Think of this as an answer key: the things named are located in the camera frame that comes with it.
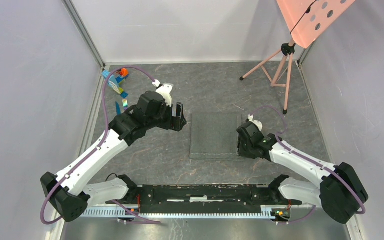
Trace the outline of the grey cloth napkin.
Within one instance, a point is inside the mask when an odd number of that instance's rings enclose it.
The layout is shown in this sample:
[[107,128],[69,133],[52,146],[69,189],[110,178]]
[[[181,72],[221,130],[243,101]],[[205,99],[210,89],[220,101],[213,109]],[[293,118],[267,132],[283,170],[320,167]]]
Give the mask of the grey cloth napkin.
[[191,114],[189,157],[195,160],[244,161],[238,154],[237,128],[243,116],[237,112]]

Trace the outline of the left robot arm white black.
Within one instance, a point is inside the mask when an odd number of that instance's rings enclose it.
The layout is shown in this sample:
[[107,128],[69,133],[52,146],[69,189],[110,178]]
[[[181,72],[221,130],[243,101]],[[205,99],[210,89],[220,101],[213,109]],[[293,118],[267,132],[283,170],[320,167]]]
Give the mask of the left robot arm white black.
[[153,128],[180,132],[187,124],[184,105],[173,105],[169,93],[147,91],[137,104],[116,115],[98,140],[78,159],[53,174],[40,178],[45,201],[40,212],[45,225],[72,222],[88,207],[113,200],[133,203],[137,190],[121,178],[89,185],[89,181],[116,155],[143,138]]

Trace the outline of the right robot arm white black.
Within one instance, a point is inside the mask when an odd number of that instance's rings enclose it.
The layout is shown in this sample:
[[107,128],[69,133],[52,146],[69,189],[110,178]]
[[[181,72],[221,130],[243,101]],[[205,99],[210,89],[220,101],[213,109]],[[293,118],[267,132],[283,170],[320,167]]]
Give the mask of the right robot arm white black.
[[339,165],[313,158],[274,134],[264,135],[259,121],[248,120],[237,128],[238,154],[249,159],[265,159],[284,166],[305,178],[282,176],[272,182],[269,199],[275,204],[298,200],[321,207],[340,224],[366,212],[369,195],[355,169],[348,163]]

